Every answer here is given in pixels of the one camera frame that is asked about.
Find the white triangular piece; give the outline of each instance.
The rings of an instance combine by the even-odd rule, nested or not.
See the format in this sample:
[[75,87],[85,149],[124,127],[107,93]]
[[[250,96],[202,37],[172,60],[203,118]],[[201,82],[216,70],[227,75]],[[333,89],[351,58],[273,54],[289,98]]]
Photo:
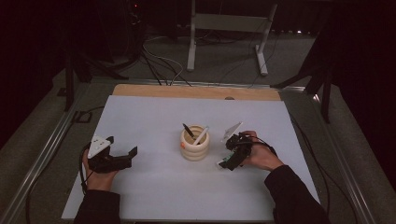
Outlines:
[[90,150],[88,151],[88,159],[96,156],[103,149],[111,145],[111,142],[103,137],[94,135],[91,141]]
[[239,128],[239,126],[241,126],[243,124],[242,121],[240,121],[239,123],[235,124],[233,127],[227,129],[225,131],[225,134],[221,140],[221,142],[227,141],[229,138],[231,138],[233,136],[233,134],[236,132],[236,130]]

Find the gray floor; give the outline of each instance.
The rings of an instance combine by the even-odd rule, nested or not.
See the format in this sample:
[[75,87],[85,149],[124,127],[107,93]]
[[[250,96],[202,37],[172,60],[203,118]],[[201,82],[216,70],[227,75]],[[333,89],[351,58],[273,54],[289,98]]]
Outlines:
[[[314,38],[305,35],[281,36],[270,35],[265,47],[265,58],[269,71],[268,77],[259,74],[259,68],[253,54],[253,45],[258,43],[258,36],[232,44],[199,46],[196,52],[195,70],[185,71],[189,39],[181,37],[178,41],[166,37],[153,38],[147,41],[147,49],[158,56],[172,59],[182,65],[181,75],[192,85],[206,86],[241,86],[244,88],[265,88],[265,85],[276,84],[297,74],[304,57],[314,42]],[[181,69],[173,62],[176,70]],[[162,74],[172,79],[172,74],[157,66]],[[79,85],[81,98],[78,98],[76,110],[89,110],[104,105],[106,98],[119,81],[102,76],[95,72],[91,84]],[[151,83],[153,80],[148,67],[141,62],[120,72],[130,80],[128,83]],[[176,84],[183,84],[181,79]],[[294,83],[295,87],[303,87],[307,79]],[[57,91],[64,87],[64,72],[53,80],[54,88],[40,102],[29,118],[9,139],[0,151],[0,214],[4,214],[7,206],[22,184],[26,173],[33,165],[40,151],[45,148],[62,116],[65,99],[56,96]],[[324,124],[318,116],[318,104],[299,91],[282,91],[280,93],[289,112],[297,119],[310,140],[312,148],[320,164],[333,178],[338,188],[330,179],[326,180],[330,188],[327,196],[325,182],[315,165],[312,155],[304,144],[301,133],[296,129],[306,162],[316,184],[322,205],[326,208],[330,201],[330,219],[332,223],[355,223],[354,212],[342,192],[349,195],[348,181],[343,176],[345,167],[340,167],[339,156],[335,147],[342,149],[348,168],[356,181],[358,192],[365,200],[368,211],[372,214],[373,223],[396,223],[396,195],[385,175],[381,171],[373,152],[365,140],[359,125],[342,99],[339,90],[332,86],[330,103],[331,124]],[[90,123],[75,123],[62,141],[59,151],[50,163],[46,172],[40,176],[31,194],[30,216],[32,223],[69,223],[61,220],[62,211],[78,173],[78,154],[81,148],[92,137],[101,110],[93,111]],[[355,209],[359,223],[364,221]],[[24,209],[15,218],[15,223],[25,223]]]

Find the person's left hand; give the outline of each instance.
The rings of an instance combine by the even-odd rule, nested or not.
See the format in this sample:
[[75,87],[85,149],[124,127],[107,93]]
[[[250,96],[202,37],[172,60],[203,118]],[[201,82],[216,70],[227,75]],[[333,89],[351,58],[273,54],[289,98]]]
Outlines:
[[107,174],[98,174],[93,172],[88,165],[88,149],[84,151],[82,162],[84,163],[87,180],[87,189],[97,189],[110,191],[113,179],[119,171],[113,171]]

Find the white table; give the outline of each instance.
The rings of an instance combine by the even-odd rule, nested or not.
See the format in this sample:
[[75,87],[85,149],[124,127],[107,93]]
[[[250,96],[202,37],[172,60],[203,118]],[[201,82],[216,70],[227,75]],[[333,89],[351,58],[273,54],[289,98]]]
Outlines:
[[[219,90],[206,89],[206,92]],[[112,95],[95,133],[115,137],[110,151],[113,156],[125,155],[138,146],[132,167],[119,172],[113,184],[112,190],[121,195],[121,219],[273,220],[274,202],[263,184],[268,172],[247,166],[233,171],[219,170],[216,166],[217,161],[230,153],[225,143],[220,142],[224,131],[238,121],[244,122],[238,131],[256,130],[318,200],[283,102]],[[210,127],[210,152],[202,161],[187,161],[181,156],[182,123]],[[78,176],[62,218],[73,219],[82,198]]]

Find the wire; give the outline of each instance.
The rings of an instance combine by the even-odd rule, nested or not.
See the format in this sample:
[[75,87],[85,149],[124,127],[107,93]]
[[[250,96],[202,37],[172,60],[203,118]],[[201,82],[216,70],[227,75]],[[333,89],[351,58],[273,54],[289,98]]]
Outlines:
[[[162,85],[160,78],[165,82],[166,85],[172,86],[175,82],[175,80],[180,77],[184,82],[186,82],[189,86],[191,86],[191,84],[184,78],[181,76],[181,73],[184,71],[183,65],[181,65],[180,63],[176,62],[175,60],[169,59],[169,58],[164,58],[158,55],[155,55],[151,52],[149,52],[145,46],[143,46],[143,50],[144,52],[147,53],[148,56],[154,57],[158,60],[160,60],[161,62],[165,63],[165,64],[161,64],[161,63],[157,63],[153,60],[151,60],[148,56],[143,55],[144,59],[146,60],[146,64],[148,65],[151,73],[156,77],[157,81],[159,82],[160,85]],[[178,65],[180,67],[180,70],[177,72],[175,70],[175,68],[169,63],[175,63],[176,65]],[[151,64],[151,63],[156,63],[162,67],[165,67],[166,69],[172,71],[174,73],[174,77],[172,78],[172,81],[168,84],[167,78],[163,75],[161,75],[158,70]]]
[[[206,39],[207,37],[209,37],[212,34],[217,39],[216,41]],[[228,36],[225,36],[222,32],[211,30],[208,34],[197,38],[197,40],[204,42],[204,44],[197,43],[196,45],[197,46],[207,46],[207,45],[233,44],[235,42],[238,42],[238,41],[248,38],[248,36],[249,36],[249,33],[244,33],[241,37],[230,38]],[[231,39],[231,41],[222,41],[221,40],[222,37]]]
[[252,136],[252,135],[247,135],[247,137],[256,138],[256,139],[258,139],[259,141],[261,141],[261,142],[265,143],[265,142],[264,142],[264,140],[260,139],[260,137],[257,137],[257,136]]
[[330,212],[330,191],[329,191],[329,186],[328,186],[326,177],[324,175],[326,175],[327,177],[330,178],[330,180],[334,183],[334,185],[340,190],[340,192],[346,198],[347,203],[349,204],[350,208],[352,209],[353,217],[355,219],[355,223],[358,224],[358,218],[357,218],[355,209],[354,209],[354,207],[352,205],[352,202],[348,199],[347,195],[344,193],[344,191],[341,189],[341,187],[337,184],[337,182],[334,180],[334,178],[332,178],[329,175],[329,173],[323,168],[323,166],[319,163],[319,161],[318,161],[318,159],[317,159],[317,157],[315,155],[315,152],[314,152],[314,150],[313,150],[313,148],[311,146],[311,143],[309,142],[309,139],[307,138],[307,136],[306,136],[305,132],[303,131],[303,129],[298,124],[298,122],[295,119],[295,117],[292,114],[290,114],[290,118],[291,118],[291,123],[293,123],[297,127],[297,129],[300,131],[300,133],[301,133],[301,135],[302,135],[302,137],[304,139],[305,145],[308,147],[308,151],[310,152],[312,158],[314,159],[315,164],[319,168],[320,174],[321,174],[321,176],[323,178],[323,181],[325,183],[325,187],[326,187],[326,190],[327,190],[327,197],[328,197],[328,200],[327,200],[328,204],[327,204],[327,209],[326,209],[327,216],[329,216],[329,212]]
[[153,41],[156,39],[162,39],[162,38],[167,38],[167,36],[165,36],[165,35],[154,36],[151,39],[146,40],[146,42]]
[[90,178],[90,176],[93,174],[93,170],[92,170],[91,173],[87,176],[87,178],[84,179],[84,172],[82,171],[82,163],[83,163],[82,158],[84,157],[85,150],[87,150],[87,148],[85,147],[81,150],[78,161],[79,178],[81,179],[82,193],[84,195],[87,193],[88,190],[87,181]]
[[81,119],[82,116],[86,115],[86,114],[90,114],[93,110],[97,110],[97,109],[101,109],[104,108],[104,106],[98,106],[95,108],[92,108],[88,111],[84,111],[82,114],[80,114],[80,116],[78,116],[76,118],[76,115],[72,118],[72,120],[70,121],[70,125],[67,127],[66,131],[64,132],[64,136],[62,137],[59,145],[55,148],[54,153],[52,154],[51,158],[49,158],[49,161],[47,162],[46,166],[41,170],[40,174],[37,176],[37,178],[33,181],[32,186],[28,189],[27,191],[27,195],[26,195],[26,199],[25,199],[25,219],[26,219],[26,223],[30,224],[30,201],[32,198],[32,192],[35,188],[35,185],[38,182],[38,179],[48,170],[48,168],[50,167],[53,159],[56,157],[56,155],[58,154],[59,149],[61,148],[62,143],[64,142],[65,137],[68,135],[70,129],[73,127],[73,125],[75,124],[76,120]]

